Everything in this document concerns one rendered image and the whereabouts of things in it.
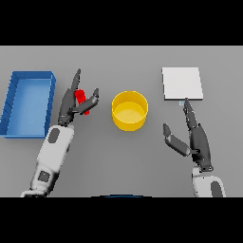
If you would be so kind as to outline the yellow bowl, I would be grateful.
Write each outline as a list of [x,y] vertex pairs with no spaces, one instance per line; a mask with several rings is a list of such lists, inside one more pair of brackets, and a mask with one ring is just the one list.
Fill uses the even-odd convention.
[[148,101],[137,91],[123,91],[112,101],[112,119],[122,131],[141,129],[148,114]]

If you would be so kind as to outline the pale square measuring scale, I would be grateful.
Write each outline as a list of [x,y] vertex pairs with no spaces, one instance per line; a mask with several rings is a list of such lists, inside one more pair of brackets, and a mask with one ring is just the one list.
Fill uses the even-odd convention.
[[203,100],[198,67],[163,67],[161,74],[165,101]]

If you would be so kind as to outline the blue tray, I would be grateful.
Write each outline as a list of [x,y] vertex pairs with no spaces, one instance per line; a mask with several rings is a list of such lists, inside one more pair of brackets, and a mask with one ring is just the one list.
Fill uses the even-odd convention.
[[44,139],[50,125],[55,84],[52,71],[12,71],[0,116],[0,137]]

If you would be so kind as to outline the red beaker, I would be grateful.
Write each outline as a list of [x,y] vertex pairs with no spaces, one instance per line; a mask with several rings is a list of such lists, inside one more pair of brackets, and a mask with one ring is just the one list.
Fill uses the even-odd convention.
[[76,97],[78,104],[84,103],[86,101],[85,92],[82,89],[76,90],[75,97]]

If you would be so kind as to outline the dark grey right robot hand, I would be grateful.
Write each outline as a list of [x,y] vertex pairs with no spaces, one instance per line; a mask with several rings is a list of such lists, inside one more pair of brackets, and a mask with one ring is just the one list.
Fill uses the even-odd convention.
[[165,143],[184,157],[192,156],[193,162],[200,167],[202,172],[212,172],[214,167],[208,138],[202,125],[197,122],[194,109],[188,99],[185,99],[183,112],[188,127],[190,144],[186,144],[173,135],[167,123],[163,125]]

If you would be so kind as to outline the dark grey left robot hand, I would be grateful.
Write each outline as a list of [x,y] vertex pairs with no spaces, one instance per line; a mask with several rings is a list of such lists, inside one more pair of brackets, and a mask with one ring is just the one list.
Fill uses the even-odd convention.
[[71,87],[65,92],[65,95],[63,96],[59,116],[58,116],[58,124],[61,126],[68,126],[71,122],[74,120],[74,115],[76,113],[79,113],[80,115],[83,115],[86,111],[92,109],[98,104],[99,101],[99,89],[96,88],[93,92],[93,95],[80,103],[79,105],[76,104],[77,100],[77,91],[78,91],[78,85],[80,82],[80,75],[81,70],[78,69],[73,81]]

